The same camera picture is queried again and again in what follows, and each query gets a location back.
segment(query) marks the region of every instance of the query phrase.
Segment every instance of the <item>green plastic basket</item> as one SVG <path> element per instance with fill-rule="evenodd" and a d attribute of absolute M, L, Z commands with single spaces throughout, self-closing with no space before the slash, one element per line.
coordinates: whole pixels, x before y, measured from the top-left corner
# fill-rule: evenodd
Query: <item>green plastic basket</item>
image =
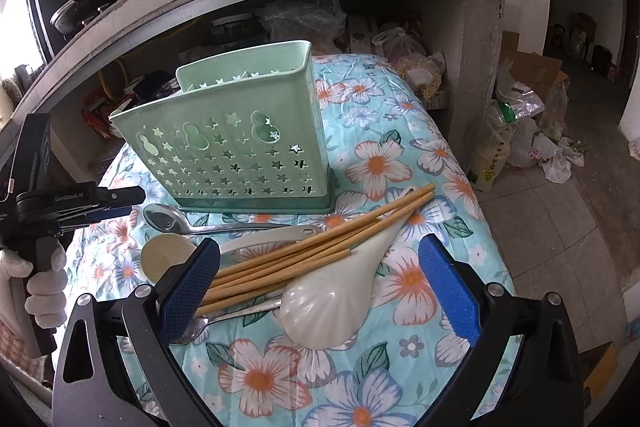
<path fill-rule="evenodd" d="M 182 93 L 110 119 L 182 210 L 315 214 L 335 204 L 307 41 L 178 68 Z"/>

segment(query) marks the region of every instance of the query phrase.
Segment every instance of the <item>black pot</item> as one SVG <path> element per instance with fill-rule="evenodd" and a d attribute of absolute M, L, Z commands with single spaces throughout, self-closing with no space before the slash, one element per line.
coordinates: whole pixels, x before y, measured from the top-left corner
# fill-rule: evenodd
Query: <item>black pot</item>
<path fill-rule="evenodd" d="M 51 16 L 51 24 L 63 35 L 79 32 L 117 0 L 68 0 Z"/>

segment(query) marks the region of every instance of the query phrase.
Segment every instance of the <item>tablecloth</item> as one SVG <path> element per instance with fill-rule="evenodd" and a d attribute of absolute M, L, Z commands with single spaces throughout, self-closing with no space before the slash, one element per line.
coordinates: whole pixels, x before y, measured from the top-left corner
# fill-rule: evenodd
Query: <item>tablecloth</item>
<path fill-rule="evenodd" d="M 407 85 L 374 55 L 314 59 L 316 89 L 330 163 L 338 183 L 335 210 L 314 216 L 189 214 L 194 225 L 236 221 L 314 223 L 335 227 L 398 197 L 409 184 L 436 184 L 436 198 L 411 216 L 378 268 L 372 307 L 362 329 L 340 346 L 313 351 L 284 334 L 277 312 L 216 324 L 174 356 L 225 426 L 414 425 L 438 396 L 468 349 L 456 336 L 417 261 L 417 245 L 435 233 L 458 261 L 513 293 L 478 200 L 436 124 Z M 101 185 L 140 185 L 144 204 L 175 201 L 124 146 Z M 158 234 L 143 205 L 127 217 L 78 230 L 67 251 L 67 313 L 85 292 L 122 298 L 147 282 L 140 250 Z M 217 235 L 220 243 L 232 234 Z M 195 243 L 201 237 L 193 238 Z M 242 261 L 264 247 L 233 254 Z M 65 328 L 59 328 L 58 344 Z M 161 415 L 128 339 L 125 364 L 145 410 Z M 491 410 L 516 355 L 512 339 L 476 414 Z"/>

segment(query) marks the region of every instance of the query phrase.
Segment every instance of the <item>metal ladle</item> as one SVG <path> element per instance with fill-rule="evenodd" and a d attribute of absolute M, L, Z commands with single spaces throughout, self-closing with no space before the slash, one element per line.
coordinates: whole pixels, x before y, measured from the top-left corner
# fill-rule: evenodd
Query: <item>metal ladle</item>
<path fill-rule="evenodd" d="M 238 310 L 237 312 L 226 313 L 224 315 L 219 315 L 218 317 L 207 317 L 203 315 L 202 317 L 193 317 L 189 325 L 187 326 L 186 331 L 183 336 L 179 339 L 175 339 L 171 341 L 172 346 L 183 346 L 184 344 L 189 344 L 197 339 L 200 334 L 204 331 L 208 326 L 216 323 L 226 321 L 228 319 L 234 319 L 236 317 L 242 317 L 244 315 L 251 315 L 253 313 L 267 312 L 270 310 L 274 310 L 280 307 L 282 303 L 282 297 L 278 296 L 273 299 L 269 299 L 260 304 L 256 304 L 254 306 L 249 306 L 248 308 L 244 308 L 242 310 Z"/>
<path fill-rule="evenodd" d="M 158 232 L 171 232 L 180 235 L 233 232 L 234 230 L 268 230 L 289 226 L 280 223 L 229 223 L 228 225 L 194 227 L 180 210 L 161 203 L 148 204 L 142 210 L 142 215 L 145 216 L 146 222 Z"/>

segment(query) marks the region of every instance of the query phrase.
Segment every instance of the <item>silver screw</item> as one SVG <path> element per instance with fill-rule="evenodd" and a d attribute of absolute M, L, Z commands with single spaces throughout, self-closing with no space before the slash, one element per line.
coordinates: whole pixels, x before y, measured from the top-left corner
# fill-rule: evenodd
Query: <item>silver screw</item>
<path fill-rule="evenodd" d="M 143 286 L 138 286 L 133 292 L 136 297 L 140 297 L 144 299 L 149 293 L 151 293 L 151 286 L 145 284 Z"/>
<path fill-rule="evenodd" d="M 489 291 L 489 295 L 494 297 L 502 297 L 504 295 L 504 287 L 497 282 L 489 283 L 487 290 Z"/>
<path fill-rule="evenodd" d="M 562 298 L 556 292 L 551 292 L 546 296 L 546 299 L 553 304 L 553 306 L 559 306 L 562 304 Z"/>
<path fill-rule="evenodd" d="M 76 301 L 78 306 L 86 306 L 89 302 L 91 302 L 91 293 L 83 293 Z"/>

